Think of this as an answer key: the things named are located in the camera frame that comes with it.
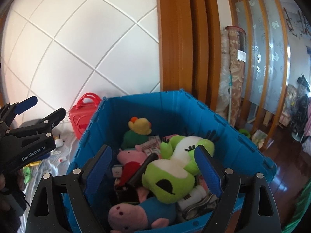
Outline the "person left hand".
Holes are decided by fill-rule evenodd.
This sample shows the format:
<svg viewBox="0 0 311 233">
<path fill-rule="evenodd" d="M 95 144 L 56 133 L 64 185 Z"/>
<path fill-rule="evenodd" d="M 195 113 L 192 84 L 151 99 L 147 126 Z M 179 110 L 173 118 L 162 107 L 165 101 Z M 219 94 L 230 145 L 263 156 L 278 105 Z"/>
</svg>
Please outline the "person left hand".
<svg viewBox="0 0 311 233">
<path fill-rule="evenodd" d="M 5 187 L 6 181 L 5 176 L 3 174 L 0 174 L 0 190 L 2 190 Z"/>
</svg>

